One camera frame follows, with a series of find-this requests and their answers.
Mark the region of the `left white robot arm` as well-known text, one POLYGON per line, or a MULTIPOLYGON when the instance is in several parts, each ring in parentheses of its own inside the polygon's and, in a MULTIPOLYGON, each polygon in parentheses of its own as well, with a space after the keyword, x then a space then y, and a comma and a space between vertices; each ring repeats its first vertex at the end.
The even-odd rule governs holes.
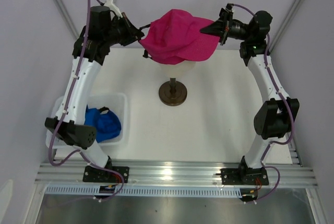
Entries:
POLYGON ((116 44, 127 46, 144 36, 115 5, 99 5, 88 8, 86 25, 74 43, 71 76, 58 111, 45 120, 51 132, 48 158, 58 167, 67 159, 53 160, 56 139, 73 147, 72 154, 79 153, 89 166, 96 168, 94 176, 100 182, 108 182, 113 170, 107 166, 110 158, 96 140, 96 128, 85 125, 85 113, 92 85, 110 48, 116 44))

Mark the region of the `blue baseball cap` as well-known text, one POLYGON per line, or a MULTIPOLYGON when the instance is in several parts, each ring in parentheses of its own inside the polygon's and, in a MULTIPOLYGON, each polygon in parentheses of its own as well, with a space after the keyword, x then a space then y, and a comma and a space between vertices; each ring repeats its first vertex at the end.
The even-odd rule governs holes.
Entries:
POLYGON ((118 116, 107 107, 98 109, 86 106, 84 125, 96 128, 98 143, 118 137, 122 130, 118 116))

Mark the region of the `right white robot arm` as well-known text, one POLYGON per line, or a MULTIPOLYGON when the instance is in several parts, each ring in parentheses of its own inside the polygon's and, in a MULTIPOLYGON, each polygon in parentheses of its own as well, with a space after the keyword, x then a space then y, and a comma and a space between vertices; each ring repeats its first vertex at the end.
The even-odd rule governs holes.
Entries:
POLYGON ((254 117, 255 139, 236 169, 221 169, 224 185, 268 185, 265 159, 274 145, 287 145, 293 138, 294 122, 300 108, 279 82, 272 65, 269 43, 272 16, 264 10, 251 13, 249 23, 233 17, 236 4, 228 3, 219 18, 201 29, 201 33, 218 36, 221 45, 228 38, 240 40, 240 57, 253 74, 263 104, 254 117))

